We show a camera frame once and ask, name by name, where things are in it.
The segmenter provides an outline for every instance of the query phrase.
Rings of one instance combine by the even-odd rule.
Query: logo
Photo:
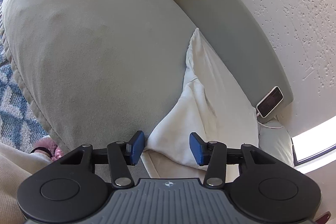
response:
[[[173,186],[175,183],[173,183],[173,182],[171,182],[171,181],[167,181],[166,183],[165,183],[165,185],[167,186],[167,187],[171,187],[171,186]]]

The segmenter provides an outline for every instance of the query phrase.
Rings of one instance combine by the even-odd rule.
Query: window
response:
[[[336,149],[336,116],[292,138],[294,164],[300,165]]]

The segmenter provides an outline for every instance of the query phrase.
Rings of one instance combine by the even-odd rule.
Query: black circular pad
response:
[[[73,223],[98,211],[106,183],[80,165],[52,163],[27,178],[17,191],[23,214],[41,223]]]
[[[263,223],[295,223],[312,218],[321,191],[309,177],[285,164],[254,165],[232,183],[238,210]]]
[[[287,179],[271,178],[259,184],[260,193],[272,200],[287,200],[297,194],[297,186]]]
[[[70,179],[54,179],[41,187],[41,194],[46,199],[62,201],[74,197],[79,192],[79,184]]]

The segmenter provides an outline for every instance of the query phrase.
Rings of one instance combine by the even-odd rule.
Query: phone screen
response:
[[[262,117],[266,117],[284,98],[281,90],[278,87],[275,87],[271,91],[271,93],[263,99],[257,106],[257,110],[259,111]]]

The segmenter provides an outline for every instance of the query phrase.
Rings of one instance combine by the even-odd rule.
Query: smartphone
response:
[[[266,116],[280,104],[283,98],[284,96],[278,86],[272,88],[272,90],[256,106],[260,116],[266,118]]]

